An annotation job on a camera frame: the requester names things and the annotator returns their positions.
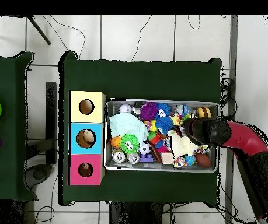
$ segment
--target light blue cloth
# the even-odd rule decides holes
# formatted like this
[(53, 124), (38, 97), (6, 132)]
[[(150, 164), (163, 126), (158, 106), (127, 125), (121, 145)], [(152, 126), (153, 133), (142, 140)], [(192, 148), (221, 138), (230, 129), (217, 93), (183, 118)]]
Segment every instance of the light blue cloth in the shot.
[(109, 117), (111, 137), (123, 137), (125, 134), (135, 135), (139, 140), (139, 146), (148, 137), (145, 124), (130, 113), (118, 113)]

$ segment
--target shape sorter box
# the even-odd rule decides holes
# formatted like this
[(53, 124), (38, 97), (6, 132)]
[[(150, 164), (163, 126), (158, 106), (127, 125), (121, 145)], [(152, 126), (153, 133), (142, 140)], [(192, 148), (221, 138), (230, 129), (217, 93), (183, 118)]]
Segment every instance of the shape sorter box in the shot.
[[(83, 148), (78, 144), (79, 136), (83, 131), (88, 130), (93, 134), (93, 145), (89, 148)], [(88, 123), (71, 123), (71, 147), (72, 155), (101, 155), (103, 153), (103, 124), (88, 124)]]
[[(69, 185), (70, 186), (99, 186), (105, 173), (103, 167), (102, 155), (71, 155), (69, 168)], [(79, 174), (79, 167), (82, 164), (89, 164), (93, 172), (89, 177), (83, 177)]]
[(102, 92), (71, 91), (72, 123), (103, 123), (106, 96)]

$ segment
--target gray tray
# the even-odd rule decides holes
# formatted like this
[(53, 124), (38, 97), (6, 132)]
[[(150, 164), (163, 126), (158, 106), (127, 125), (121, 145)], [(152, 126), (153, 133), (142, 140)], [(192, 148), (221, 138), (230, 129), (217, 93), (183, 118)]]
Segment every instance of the gray tray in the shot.
[(113, 148), (110, 144), (110, 123), (109, 117), (119, 113), (119, 107), (122, 104), (134, 105), (136, 101), (142, 101), (142, 103), (152, 101), (152, 102), (164, 102), (168, 103), (171, 109), (174, 109), (176, 105), (184, 104), (193, 109), (198, 107), (208, 107), (211, 111), (211, 118), (220, 118), (220, 105), (211, 102), (197, 102), (197, 101), (170, 101), (170, 100), (141, 100), (141, 99), (114, 99), (111, 98), (107, 100), (105, 104), (105, 113), (107, 117), (105, 118), (105, 147), (104, 147), (104, 166), (108, 170), (138, 170), (138, 171), (152, 171), (152, 172), (178, 172), (178, 173), (213, 173), (218, 169), (218, 157), (220, 148), (210, 147), (211, 152), (207, 153), (211, 159), (211, 168), (203, 168), (196, 164), (192, 166), (182, 167), (180, 169), (173, 168), (172, 164), (162, 164), (158, 162), (153, 163), (137, 163), (131, 164), (127, 160), (123, 163), (116, 163), (112, 159)]

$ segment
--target green table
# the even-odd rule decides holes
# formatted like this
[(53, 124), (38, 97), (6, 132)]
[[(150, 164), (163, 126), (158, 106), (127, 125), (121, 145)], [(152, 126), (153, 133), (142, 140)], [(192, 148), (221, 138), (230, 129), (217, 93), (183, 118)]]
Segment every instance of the green table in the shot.
[(67, 185), (68, 92), (102, 91), (107, 98), (220, 102), (220, 59), (209, 62), (120, 62), (60, 59), (60, 204), (71, 201), (217, 203), (217, 172), (165, 173), (106, 170), (100, 186)]
[(26, 157), (25, 71), (32, 52), (0, 57), (0, 200), (34, 200), (24, 184)]

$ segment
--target towel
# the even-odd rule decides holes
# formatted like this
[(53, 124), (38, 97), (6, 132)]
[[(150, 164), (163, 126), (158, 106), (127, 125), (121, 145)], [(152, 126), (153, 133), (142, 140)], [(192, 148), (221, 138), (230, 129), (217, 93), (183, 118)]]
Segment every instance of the towel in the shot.
[(178, 136), (175, 131), (168, 131), (168, 136), (172, 137), (171, 139), (171, 149), (174, 154), (174, 159), (177, 159), (182, 155), (193, 155), (194, 151), (198, 149), (198, 145), (193, 144), (187, 136), (182, 138)]
[(123, 137), (125, 134), (135, 135), (139, 140), (139, 146), (148, 137), (145, 124), (130, 113), (118, 113), (109, 117), (111, 137)]

